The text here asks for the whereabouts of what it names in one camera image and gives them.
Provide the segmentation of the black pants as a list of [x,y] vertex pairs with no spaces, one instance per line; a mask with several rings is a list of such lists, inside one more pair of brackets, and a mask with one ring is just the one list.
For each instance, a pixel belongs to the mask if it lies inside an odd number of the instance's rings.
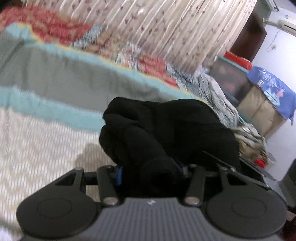
[[149,102],[117,97],[103,114],[99,142],[121,168],[125,197],[183,196],[182,168],[215,159],[240,169],[239,145],[205,103],[193,99]]

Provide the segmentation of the red garment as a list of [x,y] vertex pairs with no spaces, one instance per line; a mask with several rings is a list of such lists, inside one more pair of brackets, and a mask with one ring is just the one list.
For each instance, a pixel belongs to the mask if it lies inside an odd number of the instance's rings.
[[268,162],[267,162],[265,159],[262,159],[262,158],[255,159],[255,160],[253,161],[253,163],[254,163],[256,166],[259,166],[259,167],[262,168],[262,169],[265,169],[266,166],[268,165]]

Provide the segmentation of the olive brown crumpled garment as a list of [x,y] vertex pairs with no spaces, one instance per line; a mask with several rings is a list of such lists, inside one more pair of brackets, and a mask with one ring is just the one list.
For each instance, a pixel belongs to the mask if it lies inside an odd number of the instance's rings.
[[241,123],[231,130],[238,141],[241,157],[252,162],[262,160],[267,164],[266,140],[252,124]]

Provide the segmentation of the patterned grey teal bedsheet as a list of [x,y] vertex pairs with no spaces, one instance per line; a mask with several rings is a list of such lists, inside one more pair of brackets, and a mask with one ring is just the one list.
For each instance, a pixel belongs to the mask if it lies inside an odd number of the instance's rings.
[[1,32],[1,240],[19,240],[18,205],[64,173],[112,164],[99,144],[117,96],[195,95],[93,54],[44,43],[25,24]]

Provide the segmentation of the beige box under cloth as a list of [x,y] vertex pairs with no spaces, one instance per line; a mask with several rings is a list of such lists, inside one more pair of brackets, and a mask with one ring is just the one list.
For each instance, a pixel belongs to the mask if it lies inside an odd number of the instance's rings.
[[240,102],[237,110],[241,118],[251,123],[265,138],[270,138],[285,122],[274,105],[255,85]]

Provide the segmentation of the dark storage bin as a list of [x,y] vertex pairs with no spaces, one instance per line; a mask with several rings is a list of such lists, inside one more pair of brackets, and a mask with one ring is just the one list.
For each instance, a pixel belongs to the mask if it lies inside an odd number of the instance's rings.
[[247,79],[247,74],[246,69],[221,56],[214,62],[209,73],[235,107],[239,106],[253,87]]

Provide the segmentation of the red floral quilt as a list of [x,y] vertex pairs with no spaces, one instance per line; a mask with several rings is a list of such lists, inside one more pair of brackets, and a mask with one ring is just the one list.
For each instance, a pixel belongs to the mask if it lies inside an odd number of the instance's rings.
[[229,128],[239,125],[236,108],[226,99],[216,80],[204,70],[197,75],[184,73],[159,58],[147,54],[126,40],[118,31],[104,25],[80,24],[53,11],[39,7],[8,7],[1,12],[1,30],[23,24],[38,41],[54,44],[108,60],[117,66],[157,78],[208,101],[219,120]]

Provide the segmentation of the blue printed cloth cover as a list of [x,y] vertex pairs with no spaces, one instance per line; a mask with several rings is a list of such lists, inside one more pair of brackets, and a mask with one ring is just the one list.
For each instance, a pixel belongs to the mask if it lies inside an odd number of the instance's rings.
[[295,92],[275,75],[261,67],[252,67],[247,74],[247,79],[259,87],[285,120],[290,119],[293,124]]

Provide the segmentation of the beige leaf curtain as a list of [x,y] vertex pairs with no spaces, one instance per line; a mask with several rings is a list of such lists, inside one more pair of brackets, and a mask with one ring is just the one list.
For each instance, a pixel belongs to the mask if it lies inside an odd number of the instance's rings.
[[144,51],[194,72],[212,64],[236,41],[255,1],[26,1],[83,23],[118,29]]

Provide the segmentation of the white air conditioner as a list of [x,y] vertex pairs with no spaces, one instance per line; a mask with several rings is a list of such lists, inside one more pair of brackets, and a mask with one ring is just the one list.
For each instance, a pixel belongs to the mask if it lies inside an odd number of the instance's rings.
[[274,26],[279,30],[282,30],[293,36],[296,35],[295,24],[292,22],[289,22],[287,18],[271,18],[270,17],[269,19],[263,18],[262,21],[267,25]]

